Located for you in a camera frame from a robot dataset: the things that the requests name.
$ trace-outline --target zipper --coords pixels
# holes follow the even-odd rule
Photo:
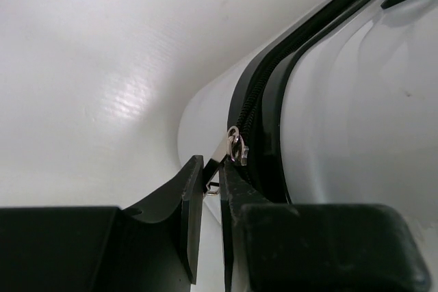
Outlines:
[[[346,8],[349,8],[356,2],[357,0],[332,0],[307,22],[304,22],[297,30],[293,31],[283,42],[275,46],[270,54],[265,56],[265,63],[260,63],[251,78],[256,82],[251,90],[247,91],[246,99],[235,124],[235,127],[240,132],[242,141],[248,141],[249,135],[253,132],[255,116],[259,110],[263,92],[275,68],[282,60],[294,51],[297,51],[304,43],[330,25]],[[253,185],[248,168],[242,166],[238,170],[242,178]]]
[[[227,158],[239,167],[238,171],[242,175],[242,178],[253,185],[248,168],[246,167],[248,153],[251,149],[245,145],[245,141],[249,140],[249,136],[253,132],[255,116],[261,104],[263,91],[271,74],[283,59],[294,51],[297,51],[304,43],[340,16],[346,8],[349,8],[356,2],[357,0],[330,1],[311,18],[299,25],[297,29],[284,40],[280,41],[264,56],[260,65],[253,73],[251,80],[256,82],[253,87],[246,92],[245,101],[235,126],[232,126],[228,130],[218,149],[203,170],[205,195],[218,194],[218,189],[212,190],[211,188],[213,186],[218,187],[218,184],[212,183],[211,180]]]

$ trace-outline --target black zipper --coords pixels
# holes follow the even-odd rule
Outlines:
[[[253,87],[246,92],[245,101],[236,122],[236,127],[240,130],[244,141],[248,141],[249,135],[253,130],[255,116],[261,104],[263,91],[274,69],[283,59],[298,50],[306,41],[333,22],[346,8],[349,8],[356,1],[357,0],[330,1],[309,20],[278,43],[271,52],[264,57],[253,73],[251,79],[254,79],[256,82]],[[249,147],[249,152],[251,152],[252,146],[249,145]],[[241,167],[240,172],[243,178],[251,183],[247,167]]]

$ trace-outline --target white surface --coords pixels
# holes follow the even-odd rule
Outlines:
[[[437,277],[438,0],[380,4],[295,67],[281,112],[285,178],[296,203],[397,209]]]
[[[203,207],[199,245],[198,282],[192,292],[224,292],[222,229],[207,205]]]
[[[180,168],[194,93],[318,1],[0,0],[0,205],[147,195]],[[202,251],[199,288],[221,270]]]

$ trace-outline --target zipper slider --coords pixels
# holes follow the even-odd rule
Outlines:
[[[228,157],[235,165],[245,166],[247,164],[248,151],[249,147],[245,145],[239,129],[236,126],[232,126],[204,167],[203,182],[205,195],[214,196],[219,194],[219,188],[214,191],[211,189],[212,186],[219,187],[217,183],[212,183],[211,180],[225,159]]]

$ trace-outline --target metal zipper pull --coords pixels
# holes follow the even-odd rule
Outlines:
[[[245,166],[247,164],[248,151],[249,147],[245,145],[239,129],[232,126],[204,167],[203,180],[207,190],[206,195],[214,196],[219,194],[218,184],[212,183],[211,180],[225,159],[229,157],[235,165]]]

